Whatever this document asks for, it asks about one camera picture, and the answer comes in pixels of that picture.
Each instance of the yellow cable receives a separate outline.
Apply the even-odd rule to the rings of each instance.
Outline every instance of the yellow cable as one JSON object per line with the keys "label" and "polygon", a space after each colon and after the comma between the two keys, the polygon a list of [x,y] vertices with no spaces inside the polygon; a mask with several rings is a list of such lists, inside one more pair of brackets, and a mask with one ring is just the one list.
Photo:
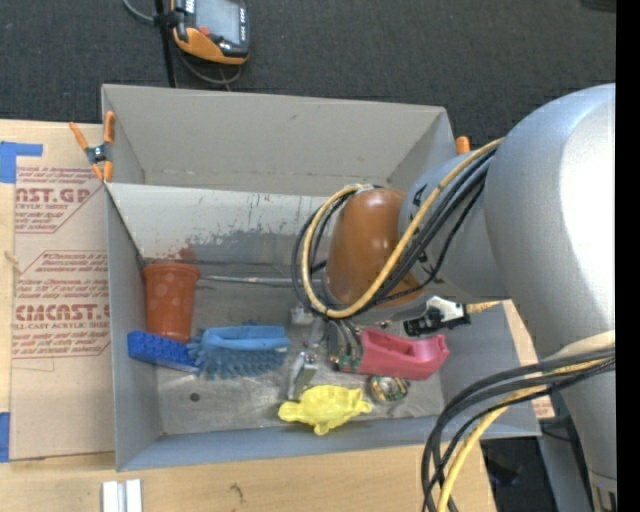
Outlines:
{"label": "yellow cable", "polygon": [[482,313],[483,311],[492,308],[493,306],[497,306],[501,301],[496,300],[492,302],[476,302],[475,304],[467,304],[465,305],[465,311],[469,315],[475,315],[478,313]]}
{"label": "yellow cable", "polygon": [[[563,366],[562,368],[558,368],[557,370],[554,370],[550,373],[561,374],[561,373],[567,373],[567,372],[572,372],[577,370],[584,370],[587,368],[591,368],[592,366],[595,366],[597,364],[600,364],[603,361],[604,359],[598,359],[596,361],[589,361],[586,363]],[[534,395],[539,391],[543,391],[544,389],[546,389],[546,387],[547,387],[546,385],[541,384],[539,386],[534,386],[528,389],[519,389],[518,391],[514,391],[513,393],[508,395],[500,403],[505,403],[511,400],[517,400],[519,398],[524,398],[527,396]],[[484,434],[484,432],[489,428],[489,426],[496,419],[498,419],[508,408],[509,406],[501,407],[500,409],[496,409],[495,411],[492,411],[486,416],[484,416],[480,421],[480,423],[478,423],[476,427],[473,429],[471,434],[469,434],[469,437],[465,439],[464,443],[462,444],[462,447],[460,448],[460,452],[455,456],[455,458],[453,459],[453,462],[451,463],[451,469],[449,470],[449,473],[445,479],[444,485],[440,490],[440,498],[438,500],[438,508],[437,508],[438,512],[446,512],[447,504],[449,503],[449,498],[451,497],[451,490],[453,489],[453,484],[458,478],[458,475],[460,474],[460,470],[462,469],[462,466],[465,460],[467,459],[467,456],[469,455],[471,448],[473,448],[475,443],[480,439],[482,434]]]}
{"label": "yellow cable", "polygon": [[309,268],[308,268],[306,262],[309,259],[309,252],[311,250],[311,243],[313,241],[313,235],[315,234],[315,230],[318,227],[318,224],[320,223],[320,220],[321,220],[322,216],[324,215],[324,213],[340,197],[342,197],[342,196],[344,196],[344,195],[346,195],[346,194],[348,194],[350,192],[353,192],[354,190],[360,190],[360,189],[363,188],[363,186],[362,185],[355,185],[355,186],[347,187],[347,188],[341,190],[340,192],[337,192],[336,194],[334,194],[331,198],[329,198],[327,200],[327,202],[322,206],[322,208],[320,208],[320,210],[318,210],[318,213],[316,213],[315,217],[313,218],[313,221],[311,222],[311,225],[309,226],[309,229],[307,230],[307,234],[305,236],[304,244],[303,244],[303,247],[302,247],[302,283],[304,285],[305,293],[307,294],[307,297],[311,301],[311,304],[313,304],[313,306],[318,311],[321,311],[322,313],[324,313],[329,318],[346,318],[346,317],[351,316],[351,315],[357,313],[358,311],[360,311],[360,309],[362,309],[367,304],[367,302],[369,302],[371,297],[373,297],[373,295],[380,289],[380,287],[382,286],[384,281],[387,279],[387,277],[389,276],[389,274],[393,270],[393,267],[395,267],[396,263],[400,259],[400,256],[401,256],[402,252],[404,251],[405,247],[409,244],[411,238],[413,237],[415,232],[418,230],[418,227],[419,227],[420,223],[422,222],[422,219],[426,215],[427,210],[435,202],[435,200],[438,198],[438,196],[440,195],[442,190],[447,185],[449,185],[449,183],[451,183],[451,181],[453,179],[455,179],[458,176],[458,174],[460,174],[464,169],[466,169],[467,166],[471,162],[477,160],[481,156],[483,156],[486,153],[488,153],[489,151],[491,151],[493,148],[495,148],[497,145],[499,145],[503,140],[504,140],[504,138],[500,138],[500,139],[494,140],[493,142],[490,142],[489,144],[481,147],[477,151],[474,151],[471,155],[469,155],[462,162],[460,162],[449,174],[447,174],[447,176],[444,177],[444,179],[431,192],[431,194],[429,194],[429,196],[427,197],[425,202],[422,204],[422,206],[418,210],[416,216],[414,217],[413,221],[411,221],[411,224],[409,224],[409,227],[404,232],[404,235],[402,235],[402,238],[398,242],[398,245],[396,246],[394,251],[391,253],[391,256],[389,257],[389,259],[385,263],[384,267],[382,268],[382,270],[378,274],[378,277],[371,284],[369,289],[356,302],[354,302],[351,306],[349,306],[346,309],[342,309],[342,310],[340,310],[340,309],[330,309],[328,306],[323,304],[320,301],[320,299],[318,299],[318,297],[316,296],[315,292],[313,291],[313,288],[311,287],[311,277],[310,277]]}

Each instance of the yellow rubber toy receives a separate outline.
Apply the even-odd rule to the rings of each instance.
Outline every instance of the yellow rubber toy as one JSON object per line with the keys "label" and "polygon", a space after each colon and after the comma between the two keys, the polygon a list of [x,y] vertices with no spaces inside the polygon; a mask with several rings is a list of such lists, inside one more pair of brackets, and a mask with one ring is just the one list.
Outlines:
{"label": "yellow rubber toy", "polygon": [[371,409],[371,404],[362,400],[361,389],[324,385],[306,390],[300,402],[283,403],[278,416],[284,421],[312,425],[313,432],[323,436],[351,418],[371,412]]}

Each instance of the cardboard sheet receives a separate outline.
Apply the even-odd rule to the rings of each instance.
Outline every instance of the cardboard sheet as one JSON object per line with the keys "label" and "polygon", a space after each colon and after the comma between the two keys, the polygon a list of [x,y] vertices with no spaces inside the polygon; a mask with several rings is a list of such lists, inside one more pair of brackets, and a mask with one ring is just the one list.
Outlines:
{"label": "cardboard sheet", "polygon": [[11,318],[13,315],[14,195],[12,184],[0,183],[0,414],[9,410],[11,389]]}
{"label": "cardboard sheet", "polygon": [[[80,128],[102,142],[102,126]],[[44,146],[17,162],[9,456],[111,450],[102,185],[66,123],[1,121],[0,139]]]}

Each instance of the white plastic piece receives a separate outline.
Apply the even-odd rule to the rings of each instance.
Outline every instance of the white plastic piece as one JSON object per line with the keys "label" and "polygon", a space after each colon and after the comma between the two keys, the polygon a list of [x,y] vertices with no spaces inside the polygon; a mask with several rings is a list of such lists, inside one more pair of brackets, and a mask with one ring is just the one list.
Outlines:
{"label": "white plastic piece", "polygon": [[464,308],[462,304],[458,302],[451,302],[450,300],[444,300],[434,295],[427,301],[427,309],[435,308],[440,311],[442,322],[449,322],[456,318],[462,318],[464,316]]}
{"label": "white plastic piece", "polygon": [[289,310],[291,325],[309,326],[313,323],[313,315],[305,310],[301,305]]}
{"label": "white plastic piece", "polygon": [[142,480],[104,482],[101,512],[142,512]]}

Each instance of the orange plastic cup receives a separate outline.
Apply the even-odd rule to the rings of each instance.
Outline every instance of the orange plastic cup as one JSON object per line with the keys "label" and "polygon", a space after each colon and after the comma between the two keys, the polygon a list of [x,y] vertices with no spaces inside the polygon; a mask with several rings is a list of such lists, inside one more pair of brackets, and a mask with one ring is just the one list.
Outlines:
{"label": "orange plastic cup", "polygon": [[200,272],[193,265],[151,263],[142,269],[147,331],[186,343],[191,337],[193,298]]}

